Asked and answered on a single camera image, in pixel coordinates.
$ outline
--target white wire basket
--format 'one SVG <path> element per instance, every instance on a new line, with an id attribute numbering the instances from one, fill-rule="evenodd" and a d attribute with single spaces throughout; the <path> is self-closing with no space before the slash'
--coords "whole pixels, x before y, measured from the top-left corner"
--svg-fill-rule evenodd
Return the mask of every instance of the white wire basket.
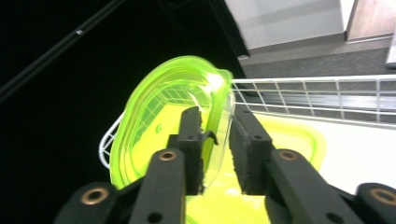
<path id="1" fill-rule="evenodd" d="M 396 130 L 396 75 L 234 79 L 233 93 L 254 113 Z M 106 168 L 121 119 L 99 145 Z"/>

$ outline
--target transparent green plastic lid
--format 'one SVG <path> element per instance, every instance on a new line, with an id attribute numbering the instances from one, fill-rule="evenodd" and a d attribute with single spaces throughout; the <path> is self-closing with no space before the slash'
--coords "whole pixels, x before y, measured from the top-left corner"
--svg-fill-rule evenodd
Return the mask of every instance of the transparent green plastic lid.
<path id="1" fill-rule="evenodd" d="M 137 86 L 126 105 L 110 152 L 111 182 L 119 189 L 145 175 L 151 155 L 177 134 L 181 112 L 199 106 L 202 128 L 216 133 L 231 92 L 232 74 L 184 56 L 161 64 Z M 204 170 L 214 143 L 203 146 Z"/>

